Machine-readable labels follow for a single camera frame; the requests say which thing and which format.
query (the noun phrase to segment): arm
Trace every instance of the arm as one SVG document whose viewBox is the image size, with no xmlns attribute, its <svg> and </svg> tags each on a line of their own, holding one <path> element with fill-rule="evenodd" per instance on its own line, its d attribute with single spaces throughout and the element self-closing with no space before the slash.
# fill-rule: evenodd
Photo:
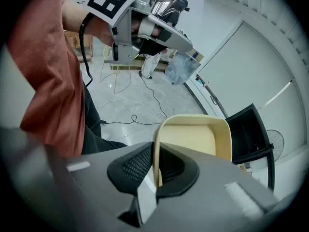
<svg viewBox="0 0 309 232">
<path fill-rule="evenodd" d="M 83 9 L 83 7 L 72 0 L 62 1 L 62 24 L 64 30 L 69 30 L 72 32 L 79 32 L 79 27 L 82 24 L 84 18 L 88 12 Z M 131 31 L 137 31 L 140 27 L 140 21 L 132 21 Z M 155 28 L 152 35 L 158 36 L 160 30 Z M 90 34 L 92 36 L 100 39 L 104 44 L 111 46 L 113 43 L 113 38 L 108 26 L 108 23 L 101 20 L 98 17 L 93 17 L 85 29 L 85 34 Z"/>
</svg>

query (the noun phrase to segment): cable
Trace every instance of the cable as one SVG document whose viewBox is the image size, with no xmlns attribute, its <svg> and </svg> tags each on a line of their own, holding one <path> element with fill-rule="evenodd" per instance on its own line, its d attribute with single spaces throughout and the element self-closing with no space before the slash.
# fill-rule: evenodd
<svg viewBox="0 0 309 232">
<path fill-rule="evenodd" d="M 111 139 L 111 137 L 112 137 L 112 136 L 111 136 L 111 134 L 110 134 L 109 132 L 103 132 L 103 133 L 104 133 L 104 134 L 108 134 L 108 138 L 107 138 L 107 139 L 105 139 L 105 140 L 107 140 L 107 141 L 108 141 L 108 140 L 110 140 L 110 139 Z"/>
<path fill-rule="evenodd" d="M 131 84 L 131 69 L 130 69 L 130 66 L 129 66 L 129 72 L 130 72 L 130 81 L 129 81 L 129 84 L 128 84 L 124 89 L 118 91 L 117 93 L 116 93 L 116 84 L 117 84 L 117 75 L 118 75 L 118 73 L 116 73 L 116 79 L 115 79 L 115 85 L 114 85 L 114 94 L 118 94 L 118 93 L 124 91 L 127 87 L 130 86 L 130 84 Z"/>
<path fill-rule="evenodd" d="M 154 112 L 151 111 L 148 107 L 146 107 L 143 103 L 136 102 L 136 101 L 132 101 L 132 100 L 125 99 L 125 98 L 123 98 L 123 99 L 116 99 L 116 100 L 112 100 L 112 101 L 107 101 L 107 102 L 105 102 L 103 105 L 96 106 L 96 108 L 102 107 L 102 106 L 106 105 L 107 103 L 114 102 L 114 101 L 130 101 L 130 102 L 134 102 L 134 103 L 136 103 L 136 104 L 139 104 L 139 105 L 142 105 L 143 107 L 145 107 L 149 112 L 151 112 L 151 113 L 154 115 L 155 119 L 161 120 L 161 119 L 164 117 L 164 115 L 163 115 L 161 112 L 156 112 L 156 113 L 154 113 Z"/>
<path fill-rule="evenodd" d="M 107 47 L 107 45 L 105 46 L 105 48 L 104 48 L 104 50 L 103 50 L 103 57 L 104 57 L 104 60 L 106 60 L 106 58 L 105 58 L 105 50 L 106 50 L 106 47 Z M 120 69 L 119 69 L 120 66 L 117 65 L 117 72 L 116 72 L 116 73 L 109 74 L 109 75 L 105 76 L 105 77 L 101 80 L 102 73 L 103 73 L 103 67 L 104 67 L 104 63 L 103 63 L 103 65 L 102 65 L 102 69 L 101 69 L 100 83 L 103 82 L 103 80 L 104 80 L 105 78 L 107 78 L 107 77 L 109 77 L 109 76 L 111 76 L 111 75 L 116 74 L 116 79 L 115 79 L 115 84 L 114 84 L 114 94 L 118 94 L 118 93 L 124 91 L 127 87 L 130 86 L 130 84 L 131 84 L 131 79 L 132 79 L 132 77 L 131 77 L 131 68 L 130 68 L 130 66 L 129 66 L 129 71 L 130 71 L 130 81 L 129 81 L 129 84 L 128 84 L 124 89 L 122 89 L 122 90 L 120 90 L 120 91 L 118 91 L 118 92 L 116 92 L 116 85 L 117 85 L 117 76 L 118 76 L 118 74 L 120 73 Z"/>
<path fill-rule="evenodd" d="M 161 103 L 160 103 L 160 102 L 158 101 L 158 99 L 155 97 L 155 93 L 154 93 L 155 91 L 147 86 L 147 84 L 146 84 L 145 80 L 143 79 L 142 75 L 140 75 L 140 77 L 141 77 L 141 79 L 143 80 L 143 82 L 144 82 L 146 88 L 150 89 L 150 90 L 153 92 L 154 98 L 155 98 L 156 101 L 159 103 L 160 110 L 162 111 L 162 113 L 164 113 L 164 111 L 163 111 L 162 108 L 161 108 Z"/>
<path fill-rule="evenodd" d="M 132 116 L 131 116 L 131 120 L 132 120 L 132 122 L 129 122 L 129 123 L 124 123 L 124 122 L 111 122 L 111 123 L 107 123 L 107 124 L 114 124 L 114 123 L 119 123 L 119 124 L 127 124 L 127 125 L 129 125 L 129 124 L 132 124 L 132 123 L 138 123 L 138 124 L 141 124 L 141 125 L 145 125 L 145 126 L 150 126 L 150 125 L 161 125 L 161 123 L 152 123 L 152 124 L 144 124 L 144 123 L 140 123 L 140 122 L 137 122 L 136 120 L 137 120 L 137 116 L 135 115 L 135 114 L 133 114 Z"/>
<path fill-rule="evenodd" d="M 91 84 L 93 77 L 90 74 L 89 65 L 88 65 L 88 62 L 87 62 L 87 59 L 86 59 L 86 54 L 85 54 L 85 49 L 84 49 L 84 31 L 85 31 L 87 24 L 89 23 L 89 21 L 92 19 L 93 16 L 94 15 L 92 13 L 88 13 L 87 16 L 85 17 L 85 19 L 83 20 L 80 28 L 79 28 L 79 41 L 80 41 L 80 44 L 81 44 L 82 55 L 83 55 L 84 63 L 85 63 L 85 66 L 86 66 L 87 74 L 90 77 L 90 81 L 86 84 L 86 87 L 88 87 L 88 85 Z"/>
<path fill-rule="evenodd" d="M 143 54 L 143 56 L 145 60 L 150 59 L 150 55 L 148 55 L 148 57 L 145 57 L 145 54 Z"/>
</svg>

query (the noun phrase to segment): black chair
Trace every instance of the black chair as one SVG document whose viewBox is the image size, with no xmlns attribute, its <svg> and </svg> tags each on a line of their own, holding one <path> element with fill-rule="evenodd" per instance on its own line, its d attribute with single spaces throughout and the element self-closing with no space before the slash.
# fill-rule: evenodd
<svg viewBox="0 0 309 232">
<path fill-rule="evenodd" d="M 273 144 L 269 142 L 264 124 L 254 104 L 226 119 L 231 129 L 234 164 L 267 157 L 268 188 L 275 187 Z"/>
</svg>

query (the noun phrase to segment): beige chair backrest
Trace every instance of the beige chair backrest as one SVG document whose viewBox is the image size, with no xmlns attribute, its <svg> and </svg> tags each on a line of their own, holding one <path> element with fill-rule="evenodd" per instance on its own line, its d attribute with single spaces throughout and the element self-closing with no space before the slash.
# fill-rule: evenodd
<svg viewBox="0 0 309 232">
<path fill-rule="evenodd" d="M 154 182 L 159 187 L 160 143 L 186 147 L 232 161 L 228 123 L 209 115 L 175 115 L 165 120 L 154 136 Z"/>
</svg>

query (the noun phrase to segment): black cable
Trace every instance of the black cable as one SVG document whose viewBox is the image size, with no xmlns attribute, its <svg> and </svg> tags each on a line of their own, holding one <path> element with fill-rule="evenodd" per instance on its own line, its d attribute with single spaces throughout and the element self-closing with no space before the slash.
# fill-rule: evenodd
<svg viewBox="0 0 309 232">
<path fill-rule="evenodd" d="M 114 123 L 118 123 L 118 124 L 126 124 L 126 125 L 129 125 L 129 124 L 132 124 L 132 123 L 138 123 L 138 124 L 141 124 L 141 125 L 145 125 L 145 126 L 150 126 L 150 125 L 160 125 L 161 123 L 152 123 L 152 124 L 144 124 L 144 123 L 140 123 L 140 122 L 137 122 L 136 120 L 137 120 L 137 115 L 135 115 L 135 114 L 133 114 L 132 116 L 131 116 L 131 120 L 132 120 L 132 122 L 129 122 L 129 123 L 125 123 L 125 122 L 110 122 L 110 123 L 108 123 L 108 122 L 106 122 L 106 124 L 114 124 Z"/>
<path fill-rule="evenodd" d="M 145 57 L 145 54 L 143 54 L 143 56 L 144 56 L 144 59 L 150 59 L 150 55 L 148 55 L 148 57 Z"/>
<path fill-rule="evenodd" d="M 145 80 L 144 80 L 142 77 L 141 77 L 141 79 L 143 80 L 143 82 L 144 82 L 146 88 L 150 89 L 150 90 L 153 92 L 153 96 L 154 96 L 154 98 L 156 99 L 156 101 L 159 103 L 161 112 L 165 115 L 166 118 L 168 118 L 167 115 L 164 113 L 164 111 L 163 111 L 162 108 L 161 108 L 161 103 L 160 103 L 160 102 L 158 101 L 158 99 L 155 97 L 155 93 L 154 93 L 155 91 L 154 91 L 153 89 L 149 88 L 149 87 L 146 85 Z"/>
<path fill-rule="evenodd" d="M 88 87 L 88 85 L 91 84 L 93 77 L 90 74 L 89 65 L 88 65 L 88 62 L 87 62 L 87 59 L 86 59 L 86 54 L 85 54 L 84 31 L 85 31 L 85 28 L 87 27 L 87 24 L 89 23 L 89 21 L 92 19 L 93 16 L 94 15 L 92 13 L 88 13 L 87 16 L 85 17 L 85 19 L 83 20 L 80 28 L 79 28 L 79 41 L 80 41 L 80 44 L 81 44 L 81 51 L 82 51 L 84 63 L 85 63 L 85 66 L 86 66 L 87 74 L 90 77 L 90 81 L 86 84 L 86 87 Z"/>
</svg>

